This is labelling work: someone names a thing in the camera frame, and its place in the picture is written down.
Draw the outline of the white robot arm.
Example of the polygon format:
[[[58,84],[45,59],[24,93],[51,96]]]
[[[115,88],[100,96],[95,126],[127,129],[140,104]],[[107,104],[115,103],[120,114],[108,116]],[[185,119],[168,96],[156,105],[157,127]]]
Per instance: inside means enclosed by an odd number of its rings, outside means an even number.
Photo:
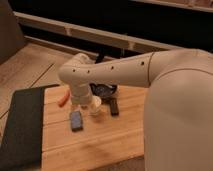
[[[159,51],[94,64],[79,53],[59,70],[71,101],[92,101],[91,83],[146,87],[145,171],[213,171],[213,54]]]

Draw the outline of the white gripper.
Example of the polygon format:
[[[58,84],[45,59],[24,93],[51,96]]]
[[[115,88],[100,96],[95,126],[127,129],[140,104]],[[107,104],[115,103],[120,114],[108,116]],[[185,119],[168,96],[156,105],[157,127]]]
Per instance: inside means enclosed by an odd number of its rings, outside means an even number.
[[[92,101],[92,92],[88,84],[70,85],[69,88],[73,104],[87,105]]]

